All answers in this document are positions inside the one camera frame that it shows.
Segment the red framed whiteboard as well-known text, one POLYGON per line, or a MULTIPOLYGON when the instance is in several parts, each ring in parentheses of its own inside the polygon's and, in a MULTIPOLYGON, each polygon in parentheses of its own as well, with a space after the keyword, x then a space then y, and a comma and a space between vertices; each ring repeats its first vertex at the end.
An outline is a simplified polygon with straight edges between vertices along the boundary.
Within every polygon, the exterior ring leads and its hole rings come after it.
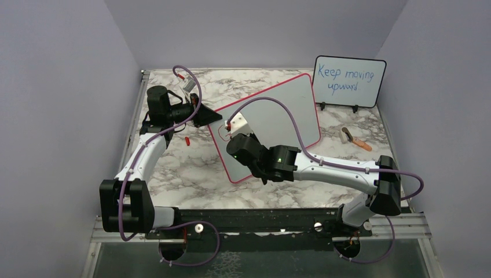
POLYGON ((222 115, 223 120, 210 124, 208 128, 228 180, 233 184, 251 177, 249 169, 226 152, 230 136, 225 121, 236 110, 240 110, 259 142, 266 147, 299 147, 298 140, 301 139, 308 148, 321 140, 310 74, 297 75, 251 96, 222 105, 215 111, 222 115))

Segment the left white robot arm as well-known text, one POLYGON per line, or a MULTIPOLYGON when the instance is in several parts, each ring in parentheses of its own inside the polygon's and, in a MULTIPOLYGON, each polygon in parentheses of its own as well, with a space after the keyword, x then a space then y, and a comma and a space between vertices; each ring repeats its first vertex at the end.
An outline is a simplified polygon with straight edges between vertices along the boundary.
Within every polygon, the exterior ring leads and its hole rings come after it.
POLYGON ((160 228, 173 238, 182 230, 177 209, 153 205, 147 183, 157 161, 164 154, 174 135, 173 127, 188 122, 194 127, 207 126, 222 120, 222 115, 190 93, 171 104, 174 92, 164 86, 147 90, 148 112, 140 129, 140 140, 130 160, 112 180, 103 180, 100 187, 102 227, 106 232, 149 233, 160 228))

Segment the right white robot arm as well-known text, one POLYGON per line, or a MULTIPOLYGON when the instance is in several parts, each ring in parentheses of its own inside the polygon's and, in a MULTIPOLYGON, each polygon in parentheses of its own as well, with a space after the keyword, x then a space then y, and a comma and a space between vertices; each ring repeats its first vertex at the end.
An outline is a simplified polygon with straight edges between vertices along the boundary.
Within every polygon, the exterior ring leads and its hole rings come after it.
POLYGON ((401 214, 401 179, 389 156, 381 156, 376 162, 324 158, 286 145, 267 148, 255 136, 244 134, 234 136, 226 151, 264 184, 317 181, 360 191, 338 210, 334 228, 340 235, 351 234, 376 214, 401 214))

